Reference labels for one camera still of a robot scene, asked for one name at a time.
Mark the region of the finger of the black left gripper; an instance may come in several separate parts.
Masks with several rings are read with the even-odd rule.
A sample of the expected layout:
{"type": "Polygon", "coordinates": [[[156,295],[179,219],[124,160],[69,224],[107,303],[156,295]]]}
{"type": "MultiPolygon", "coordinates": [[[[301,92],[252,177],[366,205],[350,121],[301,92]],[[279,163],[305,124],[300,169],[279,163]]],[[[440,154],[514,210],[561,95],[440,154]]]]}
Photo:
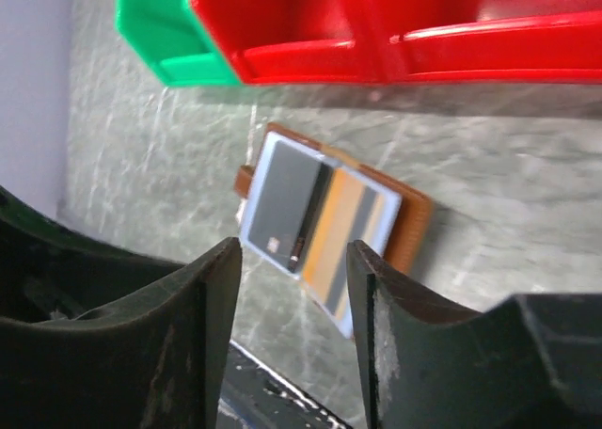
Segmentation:
{"type": "Polygon", "coordinates": [[[182,268],[70,230],[1,190],[1,316],[75,319],[182,268]]]}

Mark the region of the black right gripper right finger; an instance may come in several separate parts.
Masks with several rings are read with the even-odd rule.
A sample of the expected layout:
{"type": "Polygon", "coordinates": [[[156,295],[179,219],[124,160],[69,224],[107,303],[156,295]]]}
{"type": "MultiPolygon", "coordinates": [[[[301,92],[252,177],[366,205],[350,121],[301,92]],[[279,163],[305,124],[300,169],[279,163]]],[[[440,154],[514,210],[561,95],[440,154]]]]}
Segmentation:
{"type": "Polygon", "coordinates": [[[599,294],[514,294],[478,312],[361,241],[347,275],[371,428],[600,426],[599,294]]]}

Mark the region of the gold striped credit card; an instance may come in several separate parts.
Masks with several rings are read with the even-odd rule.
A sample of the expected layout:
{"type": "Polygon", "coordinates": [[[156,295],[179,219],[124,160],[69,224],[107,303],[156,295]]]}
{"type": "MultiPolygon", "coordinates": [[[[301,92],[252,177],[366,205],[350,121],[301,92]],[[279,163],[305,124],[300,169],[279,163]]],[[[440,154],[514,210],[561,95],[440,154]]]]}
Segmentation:
{"type": "Polygon", "coordinates": [[[336,320],[347,312],[347,244],[363,240],[381,250],[399,206],[400,197],[379,183],[344,167],[335,170],[301,277],[336,320]]]}

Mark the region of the black VIP credit card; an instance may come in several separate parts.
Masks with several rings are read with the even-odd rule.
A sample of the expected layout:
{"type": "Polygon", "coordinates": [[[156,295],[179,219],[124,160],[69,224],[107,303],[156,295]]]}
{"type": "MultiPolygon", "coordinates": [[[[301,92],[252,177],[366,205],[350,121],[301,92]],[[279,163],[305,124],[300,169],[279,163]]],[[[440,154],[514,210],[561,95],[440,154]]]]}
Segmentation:
{"type": "Polygon", "coordinates": [[[323,153],[270,133],[247,198],[241,226],[246,245],[298,276],[335,165],[323,153]]]}

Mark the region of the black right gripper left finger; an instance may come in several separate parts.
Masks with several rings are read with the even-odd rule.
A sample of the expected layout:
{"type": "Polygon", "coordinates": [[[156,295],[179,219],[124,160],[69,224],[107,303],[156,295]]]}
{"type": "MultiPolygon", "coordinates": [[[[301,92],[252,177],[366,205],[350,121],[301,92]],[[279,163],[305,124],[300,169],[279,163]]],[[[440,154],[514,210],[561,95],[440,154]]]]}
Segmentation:
{"type": "Polygon", "coordinates": [[[75,319],[1,316],[5,428],[213,428],[242,268],[235,238],[75,319]]]}

